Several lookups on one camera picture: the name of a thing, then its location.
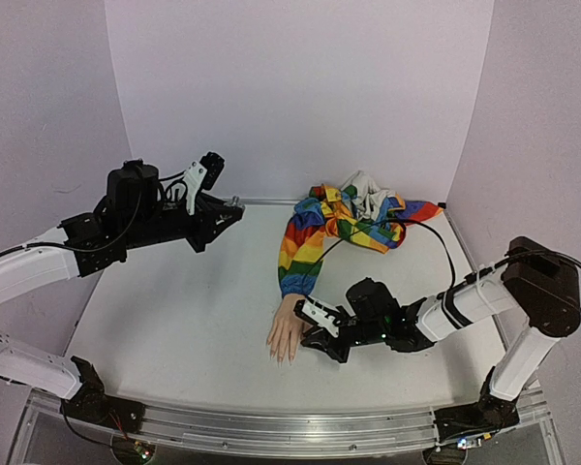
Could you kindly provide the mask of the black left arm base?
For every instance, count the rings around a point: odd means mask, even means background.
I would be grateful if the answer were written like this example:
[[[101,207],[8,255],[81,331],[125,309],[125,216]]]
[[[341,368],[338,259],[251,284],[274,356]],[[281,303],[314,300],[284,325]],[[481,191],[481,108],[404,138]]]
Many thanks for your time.
[[[80,388],[71,399],[62,400],[60,412],[68,419],[114,428],[124,433],[140,431],[145,406],[143,403],[106,393],[105,385],[94,366],[87,360],[72,356]]]

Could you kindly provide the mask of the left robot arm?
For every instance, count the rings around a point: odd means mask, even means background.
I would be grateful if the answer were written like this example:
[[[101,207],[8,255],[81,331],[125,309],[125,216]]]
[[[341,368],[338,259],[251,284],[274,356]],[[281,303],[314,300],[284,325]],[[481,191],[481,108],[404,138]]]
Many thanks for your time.
[[[141,160],[112,170],[107,192],[93,211],[0,252],[0,304],[123,263],[134,249],[186,240],[195,252],[203,252],[243,217],[237,198],[223,201],[209,193],[224,166],[219,154],[209,152],[167,178]],[[54,356],[2,330],[0,378],[72,399],[76,410],[93,423],[111,413],[110,400],[102,394],[104,385],[89,362]]]

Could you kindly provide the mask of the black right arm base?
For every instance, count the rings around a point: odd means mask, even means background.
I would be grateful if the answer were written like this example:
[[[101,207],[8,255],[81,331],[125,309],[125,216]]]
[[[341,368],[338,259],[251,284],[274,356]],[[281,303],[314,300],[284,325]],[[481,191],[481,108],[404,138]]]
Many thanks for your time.
[[[508,401],[490,393],[494,371],[495,368],[489,371],[477,401],[440,408],[435,412],[434,424],[441,444],[484,433],[497,433],[519,423],[518,398]]]

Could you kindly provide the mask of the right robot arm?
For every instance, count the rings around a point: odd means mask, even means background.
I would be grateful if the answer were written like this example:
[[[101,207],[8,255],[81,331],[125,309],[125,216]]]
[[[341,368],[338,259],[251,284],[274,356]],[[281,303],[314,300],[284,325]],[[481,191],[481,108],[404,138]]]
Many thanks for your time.
[[[512,402],[552,348],[580,327],[580,274],[578,260],[519,236],[501,261],[412,304],[400,304],[384,283],[365,278],[348,289],[349,309],[307,296],[293,311],[310,325],[303,346],[344,363],[353,347],[384,343],[396,353],[419,353],[519,310],[527,325],[488,376],[489,397]]]

